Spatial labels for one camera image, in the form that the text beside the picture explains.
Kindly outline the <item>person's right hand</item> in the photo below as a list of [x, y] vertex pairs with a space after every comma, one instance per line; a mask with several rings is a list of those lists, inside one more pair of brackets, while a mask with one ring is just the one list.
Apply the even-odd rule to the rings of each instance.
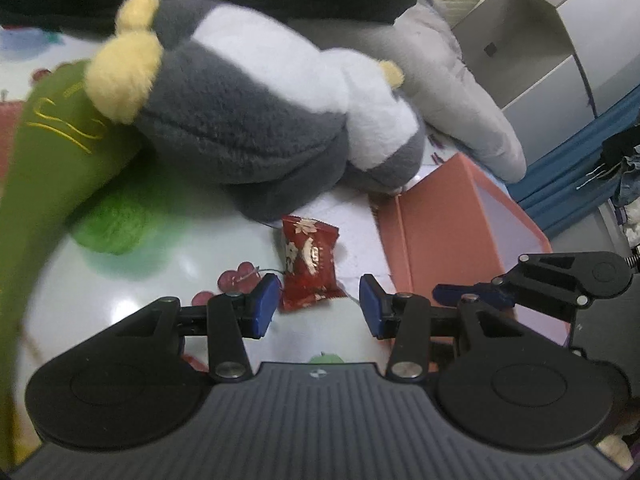
[[604, 437], [597, 444], [597, 449], [614, 464], [623, 470], [628, 470], [634, 464], [634, 458], [628, 444], [624, 441], [624, 437], [633, 436], [638, 430], [639, 419], [620, 422], [612, 434]]

